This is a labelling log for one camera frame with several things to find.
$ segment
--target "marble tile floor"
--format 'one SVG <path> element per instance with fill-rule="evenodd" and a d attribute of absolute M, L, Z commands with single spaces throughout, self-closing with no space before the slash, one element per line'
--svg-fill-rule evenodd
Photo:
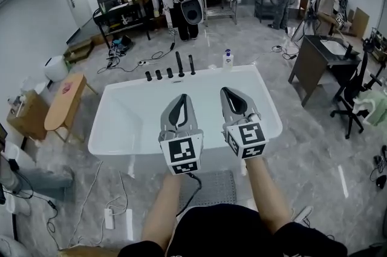
<path fill-rule="evenodd" d="M 334 235 L 350 252 L 383 241 L 382 221 L 387 206 L 387 190 L 378 191 L 368 177 L 373 169 L 372 157 L 387 142 L 385 126 L 366 127 L 363 134 L 354 129 L 351 138 L 345 140 L 345 119 L 329 116 L 334 109 L 331 98 L 338 89 L 336 84 L 318 88 L 307 106 L 301 107 L 297 84 L 287 82 L 294 61 L 287 61 L 281 54 L 271 52 L 275 45 L 286 46 L 289 53 L 297 49 L 292 47 L 284 31 L 269 29 L 267 23 L 260 24 L 252 16 L 240 17 L 238 25 L 227 18 L 212 19 L 208 27 L 200 26 L 197 40 L 181 42 L 177 38 L 174 51 L 180 52 L 187 70 L 188 54 L 193 55 L 197 70 L 206 69 L 209 65 L 221 67 L 226 48 L 235 55 L 235 65 L 255 64 L 272 95 L 284 127 L 282 134 L 267 148 L 268 166 L 295 215 L 305 206 L 313 206 L 311 226 L 327 235 Z M 143 34 L 133 33 L 133 36 L 135 47 L 121 58 L 120 67 L 126 70 L 135 68 L 142 59 L 150 59 L 156 51 L 168 51 L 172 42 L 166 30 L 152 32 L 151 41 Z M 106 54 L 107 49 L 101 45 L 87 60 L 71 70 L 85 73 L 88 82 L 99 93 L 103 93 L 107 84 L 143 78 L 147 70 L 159 69 L 164 73 L 168 67 L 178 70 L 172 52 L 156 60 L 155 65 L 140 67 L 131 73 L 108 70 L 97 74 L 107 63 Z M 86 137 L 84 144 L 71 138 L 70 143 L 64 145 L 49 132 L 42 146 L 35 149 L 39 167 L 57 170 L 61 164 L 67 164 L 74 171 L 74 186 L 67 192 L 65 201 L 57 203 L 59 215 L 53 221 L 56 226 L 54 237 L 61 248 L 68 246 L 81 205 L 99 165 L 98 159 L 87 150 L 99 99 L 91 93 L 83 95 L 76 122 Z M 27 151 L 34 152 L 32 144 L 28 145 Z M 343 189 L 340 169 L 346 190 Z M 254 208 L 251 188 L 244 174 L 243 168 L 234 170 L 238 204 Z M 133 210 L 132 226 L 136 241 L 140 237 L 146 212 L 160 187 L 162 175 L 122 177 L 128 194 L 128 208 Z M 79 236 L 83 237 L 80 242 L 85 245 L 99 241 L 105 204 L 118 196 L 123 196 L 119 173 L 103 164 L 72 244 L 77 243 Z M 55 256 L 56 246 L 45 225 L 47 219 L 53 216 L 53 211 L 42 200 L 32 199 L 30 203 L 31 216 L 17 217 L 20 242 L 31 250 L 34 257 Z M 125 199 L 120 198 L 114 204 L 123 206 L 124 203 Z M 115 230 L 104 230 L 101 246 L 119 249 L 130 243 L 126 239 L 125 217 L 116 217 L 115 223 Z"/>

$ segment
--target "black mouse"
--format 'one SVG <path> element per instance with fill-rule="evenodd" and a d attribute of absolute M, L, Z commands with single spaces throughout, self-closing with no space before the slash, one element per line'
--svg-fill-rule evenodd
<path fill-rule="evenodd" d="M 387 176 L 382 175 L 381 177 L 378 177 L 376 179 L 376 186 L 379 187 L 380 189 L 383 189 L 385 187 L 386 181 L 387 181 Z"/>

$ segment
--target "white marker cube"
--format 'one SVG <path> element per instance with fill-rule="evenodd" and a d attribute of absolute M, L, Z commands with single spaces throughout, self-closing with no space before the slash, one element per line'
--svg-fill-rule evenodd
<path fill-rule="evenodd" d="M 261 122 L 229 126 L 226 138 L 235 155 L 241 159 L 262 155 L 268 143 Z"/>
<path fill-rule="evenodd" d="M 203 135 L 195 134 L 188 137 L 161 141 L 165 160 L 172 174 L 183 174 L 200 170 Z"/>

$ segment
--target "black knob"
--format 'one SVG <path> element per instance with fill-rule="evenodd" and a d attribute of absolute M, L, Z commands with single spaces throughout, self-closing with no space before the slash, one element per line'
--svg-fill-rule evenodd
<path fill-rule="evenodd" d="M 194 60 L 192 59 L 192 55 L 189 55 L 188 59 L 189 59 L 189 65 L 191 67 L 191 75 L 194 76 L 196 72 L 195 72 Z"/>
<path fill-rule="evenodd" d="M 168 73 L 168 78 L 173 78 L 174 74 L 172 73 L 172 69 L 171 68 L 168 68 L 167 69 L 167 73 Z"/>
<path fill-rule="evenodd" d="M 163 77 L 161 76 L 160 70 L 156 70 L 156 76 L 158 80 L 161 80 Z"/>
<path fill-rule="evenodd" d="M 150 82 L 152 80 L 152 76 L 150 74 L 149 71 L 145 72 L 145 75 L 146 75 L 146 79 L 148 80 L 148 82 Z"/>
<path fill-rule="evenodd" d="M 179 77 L 183 77 L 184 76 L 183 65 L 181 64 L 180 54 L 178 51 L 176 52 L 176 60 L 177 60 L 177 65 L 179 66 Z"/>

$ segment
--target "green cloth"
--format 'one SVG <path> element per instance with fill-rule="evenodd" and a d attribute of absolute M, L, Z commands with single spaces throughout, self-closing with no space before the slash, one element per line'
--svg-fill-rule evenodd
<path fill-rule="evenodd" d="M 377 126 L 387 120 L 387 96 L 374 90 L 368 90 L 360 93 L 354 100 L 353 113 L 367 110 L 369 114 L 365 117 L 363 123 Z"/>

